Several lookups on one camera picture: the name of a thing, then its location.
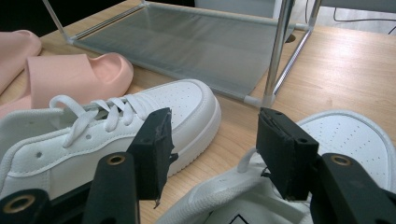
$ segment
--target shoe sole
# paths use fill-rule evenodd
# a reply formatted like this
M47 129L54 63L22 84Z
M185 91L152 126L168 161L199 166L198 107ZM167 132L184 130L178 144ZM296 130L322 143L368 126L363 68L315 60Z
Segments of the shoe sole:
M221 122L221 110L216 99L215 113L202 131L183 149L178 152L178 159L174 161L168 171L168 176L175 175L191 164L203 153L214 139Z

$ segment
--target sneaker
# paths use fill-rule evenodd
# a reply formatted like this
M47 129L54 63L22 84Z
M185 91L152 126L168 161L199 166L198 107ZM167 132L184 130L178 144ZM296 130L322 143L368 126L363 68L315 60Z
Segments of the sneaker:
M327 111L298 124L319 142L319 154L335 152L359 161L377 185L395 188L395 148L378 125L357 113ZM159 224L312 223L309 202L283 200L252 148L232 170L192 188L158 220Z
M55 107L62 103L64 108ZM126 151L152 111L172 110L173 175L214 138L220 107L201 81L186 79L137 94L79 105L54 97L48 109L21 110L0 120L0 198L22 189L43 189L51 199L93 179L97 162Z

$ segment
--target white shoelace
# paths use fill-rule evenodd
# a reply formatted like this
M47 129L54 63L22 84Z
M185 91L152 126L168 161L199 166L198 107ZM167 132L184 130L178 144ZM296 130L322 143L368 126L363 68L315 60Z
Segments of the white shoelace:
M53 97L49 102L49 108L54 108L58 103L62 103L70 108L77 115L76 121L71 127L70 133L64 139L63 147L70 147L73 142L84 132L88 125L94 121L98 115L100 108L108 112L105 121L105 130L110 133L117 127L119 119L121 118L126 126L129 126L133 120L134 115L140 119L145 120L149 112L141 104L137 102L133 95L125 95L121 98L111 98L107 102L103 100L92 101L97 107L93 110L86 111L74 99L66 95L58 95Z

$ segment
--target pink slide sandal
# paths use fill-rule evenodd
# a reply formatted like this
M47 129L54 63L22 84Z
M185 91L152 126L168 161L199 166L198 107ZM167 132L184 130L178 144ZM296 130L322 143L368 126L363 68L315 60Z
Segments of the pink slide sandal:
M0 94L23 70L26 58L40 51L40 38L30 31L0 32Z
M14 110L46 108L60 94L80 104L119 97L134 76L131 63L118 53L95 59L85 54L29 57L25 69L30 85L18 99L0 106L0 119Z

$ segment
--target wooden table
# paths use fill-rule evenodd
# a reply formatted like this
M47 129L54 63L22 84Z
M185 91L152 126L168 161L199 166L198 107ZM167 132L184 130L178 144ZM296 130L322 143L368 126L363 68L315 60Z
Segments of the wooden table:
M95 25L115 11L131 6L129 1L95 14L67 27L67 31ZM302 32L295 31L297 40ZM98 54L67 45L59 32L41 38L41 55L87 53ZM297 45L286 44L281 67ZM396 143L396 37L331 27L316 27L289 77L280 89L273 109L292 120L303 119L328 109L350 109L379 124ZM262 97L266 76L253 96ZM134 67L134 80L128 90L133 93L172 78ZM26 85L21 73L0 95L0 104L12 100ZM239 159L255 145L258 108L217 95L222 109L219 132L209 148L178 174L170 177L163 190L161 205L140 202L142 223L153 223L180 197L196 184L234 167Z

